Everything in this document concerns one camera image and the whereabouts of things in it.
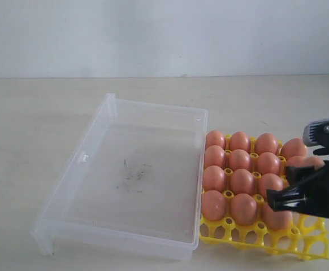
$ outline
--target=yellow plastic tray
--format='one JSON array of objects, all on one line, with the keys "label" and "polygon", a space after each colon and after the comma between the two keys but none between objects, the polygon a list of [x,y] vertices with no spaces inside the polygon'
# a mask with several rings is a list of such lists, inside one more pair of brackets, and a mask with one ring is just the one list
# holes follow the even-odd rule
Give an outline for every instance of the yellow plastic tray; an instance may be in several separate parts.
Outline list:
[{"label": "yellow plastic tray", "polygon": [[[226,135],[227,147],[230,138],[231,135]],[[257,154],[253,153],[255,141],[256,138],[252,137],[252,153],[250,155],[253,160],[256,160],[258,157]],[[230,153],[230,150],[226,150],[226,155],[229,155]],[[279,156],[279,158],[282,162],[280,176],[283,179],[285,186],[288,186],[286,176],[284,175],[285,158],[282,156]],[[258,180],[261,175],[255,170],[254,167],[253,175],[254,178]],[[231,178],[232,170],[226,168],[224,171],[229,180]],[[233,192],[226,190],[223,195],[227,200],[227,206],[229,206],[229,204],[231,204],[231,199],[234,197]],[[253,198],[258,204],[258,209],[261,210],[262,205],[265,203],[264,198],[259,194],[253,195]],[[312,217],[313,223],[307,225],[306,220],[311,218],[310,216],[299,214],[296,219],[297,214],[294,214],[292,225],[288,229],[274,231],[268,229],[266,224],[261,220],[261,211],[258,212],[257,221],[253,225],[241,226],[235,223],[229,210],[230,209],[227,208],[226,216],[219,221],[209,221],[203,216],[201,217],[200,240],[209,244],[229,243],[234,247],[243,250],[249,248],[262,248],[267,253],[273,255],[292,253],[303,260],[329,259],[329,239],[327,237],[324,218]]]}]

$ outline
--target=clear plastic box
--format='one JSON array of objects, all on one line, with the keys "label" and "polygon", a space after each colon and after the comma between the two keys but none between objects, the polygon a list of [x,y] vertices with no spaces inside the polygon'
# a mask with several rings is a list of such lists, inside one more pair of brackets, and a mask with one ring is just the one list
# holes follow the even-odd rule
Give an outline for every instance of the clear plastic box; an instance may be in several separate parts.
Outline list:
[{"label": "clear plastic box", "polygon": [[107,94],[34,230],[55,238],[189,259],[198,245],[207,111]]}]

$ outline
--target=brown egg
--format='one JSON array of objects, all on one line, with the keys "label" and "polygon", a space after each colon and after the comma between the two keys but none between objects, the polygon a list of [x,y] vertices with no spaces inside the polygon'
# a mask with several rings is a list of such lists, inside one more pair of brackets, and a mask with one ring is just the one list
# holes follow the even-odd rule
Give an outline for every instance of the brown egg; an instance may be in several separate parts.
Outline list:
[{"label": "brown egg", "polygon": [[237,195],[241,193],[252,195],[255,193],[256,184],[254,176],[246,169],[237,169],[230,176],[230,189]]},{"label": "brown egg", "polygon": [[304,159],[305,159],[304,156],[293,156],[286,161],[285,166],[299,168],[302,166]]},{"label": "brown egg", "polygon": [[257,204],[252,196],[238,194],[231,200],[230,211],[237,224],[242,226],[251,225],[256,220]]},{"label": "brown egg", "polygon": [[301,138],[290,139],[280,151],[280,155],[287,160],[293,156],[306,156],[307,153],[308,149]]},{"label": "brown egg", "polygon": [[271,230],[288,229],[293,221],[292,212],[274,212],[267,203],[265,203],[261,209],[261,218]]},{"label": "brown egg", "polygon": [[210,221],[221,220],[226,214],[225,197],[216,190],[210,190],[202,195],[201,212]]},{"label": "brown egg", "polygon": [[226,163],[226,155],[223,148],[220,146],[211,146],[205,151],[205,168],[211,165],[217,165],[224,168]]},{"label": "brown egg", "polygon": [[259,194],[262,195],[264,199],[266,199],[267,189],[282,190],[284,185],[283,180],[278,175],[267,173],[261,176],[259,179],[258,187]]},{"label": "brown egg", "polygon": [[256,161],[256,166],[257,171],[259,171],[261,175],[266,173],[273,173],[276,175],[280,174],[280,160],[271,152],[264,152],[260,154]]},{"label": "brown egg", "polygon": [[251,170],[251,158],[250,155],[241,149],[232,151],[228,158],[229,167],[235,171],[239,168],[244,168],[248,171]]},{"label": "brown egg", "polygon": [[259,136],[255,142],[255,152],[260,155],[264,152],[272,152],[278,154],[279,142],[278,139],[270,133],[265,133]]},{"label": "brown egg", "polygon": [[212,165],[205,169],[202,187],[205,191],[217,190],[224,192],[226,187],[226,175],[222,168]]},{"label": "brown egg", "polygon": [[325,162],[317,156],[310,156],[305,158],[301,163],[301,167],[311,167],[311,166],[313,166],[314,169],[317,170],[321,167],[324,167]]},{"label": "brown egg", "polygon": [[213,130],[206,135],[206,149],[214,145],[226,148],[225,135],[221,131]]},{"label": "brown egg", "polygon": [[236,132],[230,138],[229,149],[231,151],[240,149],[249,153],[251,149],[249,136],[244,132]]}]

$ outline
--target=white table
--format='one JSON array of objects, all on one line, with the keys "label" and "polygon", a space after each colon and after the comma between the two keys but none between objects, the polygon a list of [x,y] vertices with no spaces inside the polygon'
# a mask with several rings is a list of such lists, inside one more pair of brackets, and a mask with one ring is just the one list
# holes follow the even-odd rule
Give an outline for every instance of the white table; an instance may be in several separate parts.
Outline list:
[{"label": "white table", "polygon": [[58,242],[54,256],[42,256],[29,230],[105,93],[206,108],[208,130],[272,132],[284,141],[329,117],[329,76],[0,79],[0,271],[329,270],[329,260],[303,262],[203,243],[188,262],[71,242]]}]

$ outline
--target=white wall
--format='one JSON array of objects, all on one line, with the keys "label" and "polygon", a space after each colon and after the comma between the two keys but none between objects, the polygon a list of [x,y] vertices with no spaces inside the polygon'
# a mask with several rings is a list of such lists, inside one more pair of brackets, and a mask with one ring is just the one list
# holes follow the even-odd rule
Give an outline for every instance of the white wall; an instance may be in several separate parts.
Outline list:
[{"label": "white wall", "polygon": [[0,0],[0,77],[329,73],[327,0]]}]

